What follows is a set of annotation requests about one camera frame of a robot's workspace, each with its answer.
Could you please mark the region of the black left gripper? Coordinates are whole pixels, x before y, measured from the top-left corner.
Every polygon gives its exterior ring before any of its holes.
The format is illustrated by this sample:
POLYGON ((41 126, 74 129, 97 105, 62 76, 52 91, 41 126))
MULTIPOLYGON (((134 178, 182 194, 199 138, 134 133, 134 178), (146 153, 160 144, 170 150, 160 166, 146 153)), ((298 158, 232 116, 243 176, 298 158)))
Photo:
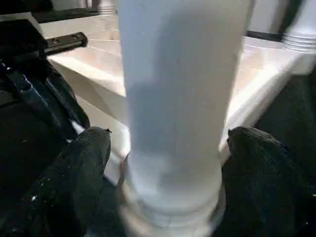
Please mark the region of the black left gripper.
MULTIPOLYGON (((46 58, 79 47, 82 32, 45 39, 27 19, 0 23, 0 63, 46 58)), ((57 71, 0 68, 1 158, 55 157, 74 139, 71 121, 84 129, 89 118, 57 71)))

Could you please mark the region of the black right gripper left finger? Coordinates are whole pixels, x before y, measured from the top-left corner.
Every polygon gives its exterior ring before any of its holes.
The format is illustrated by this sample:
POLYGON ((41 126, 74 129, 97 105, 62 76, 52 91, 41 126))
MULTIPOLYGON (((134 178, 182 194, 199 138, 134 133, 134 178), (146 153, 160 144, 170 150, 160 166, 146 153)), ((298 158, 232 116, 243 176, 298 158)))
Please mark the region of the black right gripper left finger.
POLYGON ((97 210, 111 152, 110 130, 77 136, 22 195, 2 237, 83 237, 97 210))

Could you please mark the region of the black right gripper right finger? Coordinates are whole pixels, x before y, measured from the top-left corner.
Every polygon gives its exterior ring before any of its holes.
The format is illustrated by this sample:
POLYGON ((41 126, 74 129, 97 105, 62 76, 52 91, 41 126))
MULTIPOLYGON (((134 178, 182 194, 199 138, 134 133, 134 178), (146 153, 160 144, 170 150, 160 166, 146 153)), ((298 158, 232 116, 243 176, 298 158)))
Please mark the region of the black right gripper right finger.
POLYGON ((254 127, 228 131, 226 210, 219 237, 313 237, 316 188, 289 149, 254 127))

